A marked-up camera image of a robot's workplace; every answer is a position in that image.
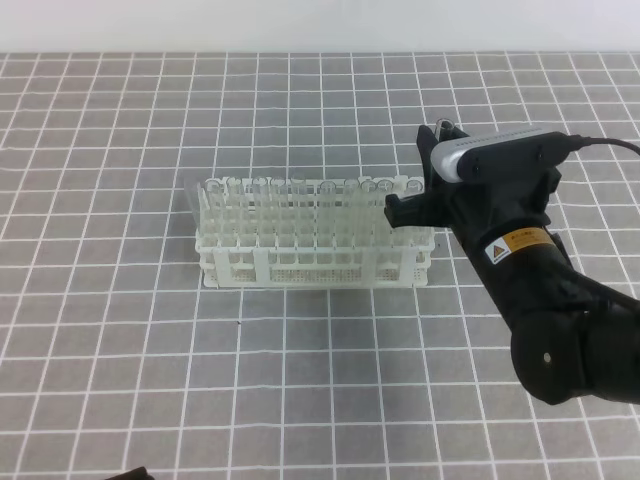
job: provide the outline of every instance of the white wall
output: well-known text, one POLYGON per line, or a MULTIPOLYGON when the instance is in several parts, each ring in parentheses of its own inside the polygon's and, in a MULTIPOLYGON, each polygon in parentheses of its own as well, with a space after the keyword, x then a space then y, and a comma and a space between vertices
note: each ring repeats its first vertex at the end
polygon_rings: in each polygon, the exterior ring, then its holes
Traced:
POLYGON ((2 0, 0 50, 640 50, 637 0, 2 0))

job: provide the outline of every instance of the test tube rack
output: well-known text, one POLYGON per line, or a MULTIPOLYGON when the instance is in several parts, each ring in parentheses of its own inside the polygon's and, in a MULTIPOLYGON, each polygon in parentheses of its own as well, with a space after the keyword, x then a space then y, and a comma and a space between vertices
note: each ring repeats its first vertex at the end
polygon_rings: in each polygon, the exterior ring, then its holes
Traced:
POLYGON ((298 180, 223 177, 197 186, 205 286, 427 284, 433 228, 393 230, 384 216, 386 194, 416 193, 422 179, 298 180))

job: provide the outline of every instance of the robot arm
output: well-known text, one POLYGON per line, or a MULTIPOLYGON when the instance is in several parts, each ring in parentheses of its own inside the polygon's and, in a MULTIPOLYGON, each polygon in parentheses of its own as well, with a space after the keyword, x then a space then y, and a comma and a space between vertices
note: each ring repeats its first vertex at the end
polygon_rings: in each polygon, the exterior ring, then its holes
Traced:
POLYGON ((640 302, 576 272, 546 227, 557 166, 595 143, 528 128, 468 137, 447 120, 418 131, 425 192, 386 198, 393 228, 451 228, 512 332, 522 385, 558 404, 596 395, 640 403, 640 302))

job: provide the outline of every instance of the gray grid surface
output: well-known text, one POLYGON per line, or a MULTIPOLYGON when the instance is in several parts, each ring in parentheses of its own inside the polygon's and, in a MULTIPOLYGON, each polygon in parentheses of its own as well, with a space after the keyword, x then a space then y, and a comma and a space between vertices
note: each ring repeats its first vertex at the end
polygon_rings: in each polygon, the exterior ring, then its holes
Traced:
MULTIPOLYGON (((427 288, 209 290, 182 178, 419 175, 416 126, 638 141, 640 55, 18 54, 0 69, 0 478, 622 479, 637 409, 527 396, 455 239, 427 288)), ((640 161, 548 212, 640 293, 640 161)))

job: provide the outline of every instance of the yellow warning sticker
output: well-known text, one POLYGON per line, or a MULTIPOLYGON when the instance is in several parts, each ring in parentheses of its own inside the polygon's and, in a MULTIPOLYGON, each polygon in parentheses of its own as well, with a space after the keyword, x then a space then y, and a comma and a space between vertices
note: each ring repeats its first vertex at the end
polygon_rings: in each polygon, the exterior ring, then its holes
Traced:
POLYGON ((521 228, 496 238, 484 249, 487 257, 495 265, 513 252, 522 250, 532 245, 553 245, 553 240, 542 228, 521 228))

